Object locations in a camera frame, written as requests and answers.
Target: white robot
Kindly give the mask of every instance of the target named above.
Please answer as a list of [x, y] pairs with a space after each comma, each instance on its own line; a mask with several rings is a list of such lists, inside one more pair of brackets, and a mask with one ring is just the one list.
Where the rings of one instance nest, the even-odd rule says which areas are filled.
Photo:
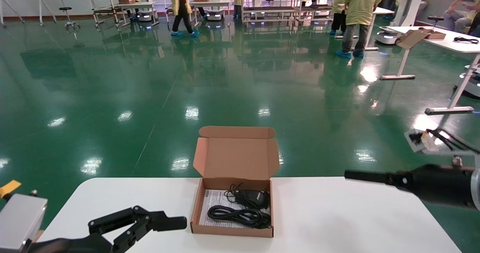
[[[399, 6], [396, 12], [395, 19], [390, 23], [390, 26], [413, 26], [418, 9], [426, 6], [422, 0], [397, 0]], [[377, 33], [375, 40], [383, 45], [394, 45], [396, 40], [401, 36], [401, 33], [393, 31], [386, 26], [380, 26], [380, 31]]]

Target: yellow tag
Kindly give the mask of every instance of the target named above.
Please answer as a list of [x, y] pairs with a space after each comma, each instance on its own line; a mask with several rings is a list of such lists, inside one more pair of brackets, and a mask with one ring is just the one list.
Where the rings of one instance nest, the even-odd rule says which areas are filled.
[[5, 186], [0, 187], [0, 199], [3, 198], [8, 193], [17, 189], [22, 183], [12, 180], [10, 183], [6, 184]]

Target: power adapter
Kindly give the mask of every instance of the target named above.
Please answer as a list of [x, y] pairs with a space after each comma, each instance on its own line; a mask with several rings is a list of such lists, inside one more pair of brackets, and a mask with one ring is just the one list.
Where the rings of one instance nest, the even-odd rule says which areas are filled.
[[267, 191], [243, 189], [241, 184], [230, 185], [224, 195], [229, 202], [236, 202], [249, 209], [266, 209], [270, 204], [270, 195]]

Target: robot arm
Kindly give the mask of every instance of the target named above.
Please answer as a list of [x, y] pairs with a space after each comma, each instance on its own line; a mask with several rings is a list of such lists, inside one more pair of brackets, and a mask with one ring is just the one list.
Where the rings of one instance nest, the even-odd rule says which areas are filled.
[[[477, 149], [443, 129], [411, 130], [405, 137], [414, 152], [453, 156], [452, 165], [427, 164], [395, 173], [345, 171], [345, 178], [393, 185], [434, 204], [480, 210], [480, 153]], [[475, 168], [462, 166], [460, 156], [474, 156]]]

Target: silver metal block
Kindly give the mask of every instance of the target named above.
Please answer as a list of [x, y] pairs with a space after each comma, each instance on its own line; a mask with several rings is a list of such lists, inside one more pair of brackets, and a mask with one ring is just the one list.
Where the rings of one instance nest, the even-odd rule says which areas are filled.
[[415, 75], [382, 75], [380, 77], [381, 81], [389, 81], [389, 80], [414, 80]]
[[14, 194], [0, 211], [0, 253], [23, 251], [33, 239], [47, 208], [47, 199]]
[[473, 108], [470, 106], [467, 107], [455, 107], [455, 108], [426, 108], [425, 114], [427, 115], [438, 115], [446, 113], [469, 113], [473, 112]]

